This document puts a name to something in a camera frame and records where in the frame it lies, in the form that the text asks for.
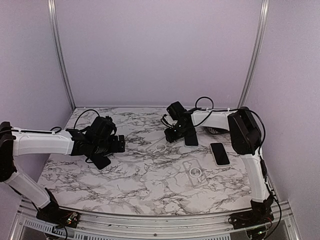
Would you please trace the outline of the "pink smartphone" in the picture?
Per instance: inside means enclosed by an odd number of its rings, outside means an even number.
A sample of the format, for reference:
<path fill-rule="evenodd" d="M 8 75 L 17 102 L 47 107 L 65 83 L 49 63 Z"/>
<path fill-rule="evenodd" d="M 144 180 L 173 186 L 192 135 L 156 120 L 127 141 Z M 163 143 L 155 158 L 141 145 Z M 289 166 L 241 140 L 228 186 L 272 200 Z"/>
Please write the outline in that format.
<path fill-rule="evenodd" d="M 197 134 L 194 133 L 192 135 L 185 136 L 184 137 L 184 145 L 186 147 L 198 147 L 199 142 L 198 142 Z"/>

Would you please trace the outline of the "black smartphone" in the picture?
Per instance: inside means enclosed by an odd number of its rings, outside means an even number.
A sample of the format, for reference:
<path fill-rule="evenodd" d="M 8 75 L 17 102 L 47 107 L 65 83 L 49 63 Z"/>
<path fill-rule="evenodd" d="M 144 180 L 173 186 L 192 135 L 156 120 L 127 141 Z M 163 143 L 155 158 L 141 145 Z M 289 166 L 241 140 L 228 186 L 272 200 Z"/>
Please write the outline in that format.
<path fill-rule="evenodd" d="M 94 155 L 90 159 L 98 170 L 103 170 L 105 167 L 111 164 L 111 161 L 107 156 Z"/>
<path fill-rule="evenodd" d="M 228 158 L 225 147 L 222 143 L 211 143 L 210 149 L 213 154 L 215 163 L 218 166 L 227 166 L 230 164 L 230 160 Z"/>

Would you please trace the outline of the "clear magsafe phone case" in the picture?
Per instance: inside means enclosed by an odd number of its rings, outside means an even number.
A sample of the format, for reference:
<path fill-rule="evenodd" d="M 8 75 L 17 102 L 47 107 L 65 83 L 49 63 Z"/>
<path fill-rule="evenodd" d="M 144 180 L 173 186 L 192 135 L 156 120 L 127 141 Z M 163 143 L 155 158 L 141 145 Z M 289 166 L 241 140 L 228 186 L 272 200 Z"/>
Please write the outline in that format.
<path fill-rule="evenodd" d="M 207 176 L 197 159 L 183 161 L 182 165 L 193 188 L 198 189 L 209 184 Z"/>

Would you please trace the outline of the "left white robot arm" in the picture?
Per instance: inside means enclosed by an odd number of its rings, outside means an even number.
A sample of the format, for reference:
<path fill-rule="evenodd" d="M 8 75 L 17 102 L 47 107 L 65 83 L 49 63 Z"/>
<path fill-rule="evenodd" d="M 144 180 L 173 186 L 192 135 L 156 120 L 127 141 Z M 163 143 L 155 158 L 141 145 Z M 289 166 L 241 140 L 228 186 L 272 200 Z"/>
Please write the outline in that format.
<path fill-rule="evenodd" d="M 31 200 L 53 223 L 63 219 L 63 211 L 50 193 L 20 170 L 14 158 L 33 154 L 85 156 L 102 170 L 111 161 L 109 155 L 125 152 L 125 137 L 117 135 L 117 127 L 109 116 L 97 116 L 83 129 L 40 131 L 0 125 L 0 181 Z"/>

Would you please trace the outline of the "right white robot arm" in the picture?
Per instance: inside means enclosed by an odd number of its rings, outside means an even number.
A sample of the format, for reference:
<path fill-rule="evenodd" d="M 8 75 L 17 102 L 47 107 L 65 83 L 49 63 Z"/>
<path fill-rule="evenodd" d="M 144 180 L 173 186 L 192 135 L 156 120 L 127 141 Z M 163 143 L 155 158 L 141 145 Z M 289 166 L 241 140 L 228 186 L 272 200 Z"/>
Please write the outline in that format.
<path fill-rule="evenodd" d="M 175 122 L 162 122 L 167 142 L 183 139 L 186 146 L 198 146 L 197 127 L 214 128 L 230 134 L 231 146 L 240 155 L 251 186 L 252 201 L 263 203 L 270 196 L 267 189 L 267 170 L 262 161 L 262 131 L 248 107 L 214 110 L 194 107 L 185 109 L 178 101 L 167 107 L 167 115 Z"/>

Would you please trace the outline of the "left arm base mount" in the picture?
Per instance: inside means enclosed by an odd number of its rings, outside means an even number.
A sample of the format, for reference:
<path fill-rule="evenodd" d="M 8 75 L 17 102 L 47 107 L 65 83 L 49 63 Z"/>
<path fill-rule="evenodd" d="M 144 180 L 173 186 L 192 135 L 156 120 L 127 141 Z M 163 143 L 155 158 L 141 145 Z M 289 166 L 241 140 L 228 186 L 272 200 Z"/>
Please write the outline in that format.
<path fill-rule="evenodd" d="M 45 222 L 60 225 L 61 227 L 76 228 L 79 222 L 79 213 L 61 209 L 55 197 L 49 195 L 50 202 L 44 208 L 39 208 L 36 218 Z"/>

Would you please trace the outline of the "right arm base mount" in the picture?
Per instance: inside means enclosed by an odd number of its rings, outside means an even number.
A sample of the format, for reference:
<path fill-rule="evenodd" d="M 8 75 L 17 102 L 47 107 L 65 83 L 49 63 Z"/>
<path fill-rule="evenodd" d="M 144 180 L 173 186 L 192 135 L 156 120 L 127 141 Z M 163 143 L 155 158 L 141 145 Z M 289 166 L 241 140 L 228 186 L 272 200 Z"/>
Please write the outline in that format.
<path fill-rule="evenodd" d="M 272 222 L 274 220 L 271 208 L 273 202 L 274 198 L 272 196 L 269 196 L 263 202 L 252 199 L 250 201 L 251 210 L 232 213 L 228 222 L 235 230 Z"/>

